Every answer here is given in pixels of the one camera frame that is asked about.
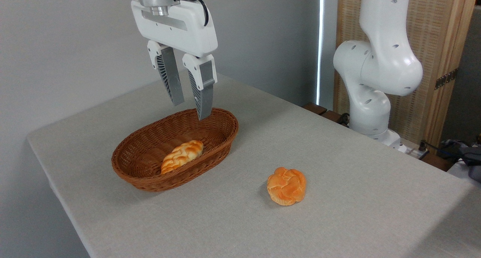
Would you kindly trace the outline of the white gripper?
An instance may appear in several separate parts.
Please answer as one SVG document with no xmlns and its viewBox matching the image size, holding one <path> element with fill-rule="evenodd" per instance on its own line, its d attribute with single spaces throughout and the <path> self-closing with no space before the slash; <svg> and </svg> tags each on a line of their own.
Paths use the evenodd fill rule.
<svg viewBox="0 0 481 258">
<path fill-rule="evenodd" d="M 187 53 L 182 61 L 188 69 L 198 119 L 210 116 L 213 87 L 218 82 L 211 55 L 218 48 L 212 18 L 205 26 L 204 8 L 198 2 L 181 1 L 172 5 L 167 16 L 153 15 L 138 1 L 131 1 L 131 9 L 140 34 L 150 39 L 147 48 L 151 63 L 158 70 L 173 105 L 184 102 L 174 53 L 178 49 Z"/>
</svg>

